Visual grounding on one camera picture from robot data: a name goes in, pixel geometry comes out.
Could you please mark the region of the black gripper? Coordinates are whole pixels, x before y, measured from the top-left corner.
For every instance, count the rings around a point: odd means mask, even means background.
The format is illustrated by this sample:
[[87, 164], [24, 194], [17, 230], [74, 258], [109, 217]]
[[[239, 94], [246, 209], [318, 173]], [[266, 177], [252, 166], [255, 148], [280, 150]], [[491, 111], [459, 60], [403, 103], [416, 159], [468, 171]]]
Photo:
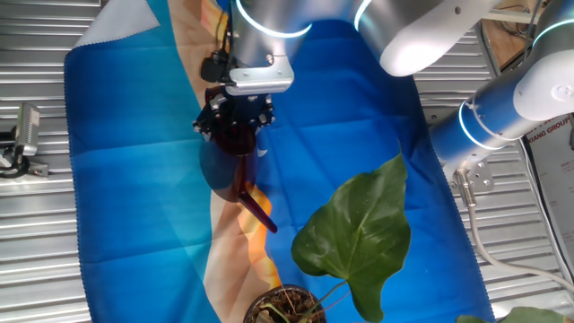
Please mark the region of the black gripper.
[[258, 134], [275, 121], [274, 105], [270, 94], [232, 96], [223, 93], [222, 87], [207, 88], [204, 106], [193, 122], [194, 131], [206, 142], [213, 136], [213, 125], [247, 124]]

